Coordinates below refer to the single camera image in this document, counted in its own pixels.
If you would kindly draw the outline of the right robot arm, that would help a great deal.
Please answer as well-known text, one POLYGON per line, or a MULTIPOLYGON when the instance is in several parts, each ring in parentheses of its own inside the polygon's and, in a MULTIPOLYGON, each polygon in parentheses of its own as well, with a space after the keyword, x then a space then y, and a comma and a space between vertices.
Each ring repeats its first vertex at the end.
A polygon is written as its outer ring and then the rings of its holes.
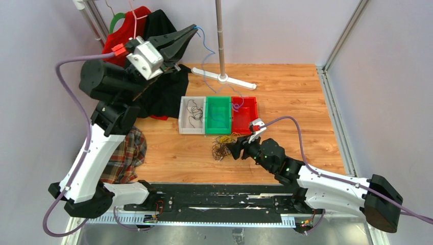
POLYGON ((285 154, 273 139, 250 142, 247 136, 227 144, 235 160, 252 158, 255 164, 294 191, 292 207, 300 213, 308 209, 337 211, 364 217, 368 224, 396 233, 402 196, 383 176, 354 178, 307 166, 285 154))

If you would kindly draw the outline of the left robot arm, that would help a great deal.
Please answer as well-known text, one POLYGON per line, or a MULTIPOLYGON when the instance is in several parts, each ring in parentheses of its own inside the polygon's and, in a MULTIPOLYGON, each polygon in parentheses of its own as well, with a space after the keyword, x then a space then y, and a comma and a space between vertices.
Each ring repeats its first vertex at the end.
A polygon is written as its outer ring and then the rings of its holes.
POLYGON ((101 181, 101 175, 138 118, 137 99, 162 74, 178 69, 197 31, 192 24, 148 39, 130 38, 110 53, 70 59, 83 62, 79 87, 98 102, 92 115, 84 117, 86 140, 70 171, 49 186, 70 216, 97 218, 123 205, 138 205, 144 211, 156 206, 156 190, 148 182, 110 184, 101 181))

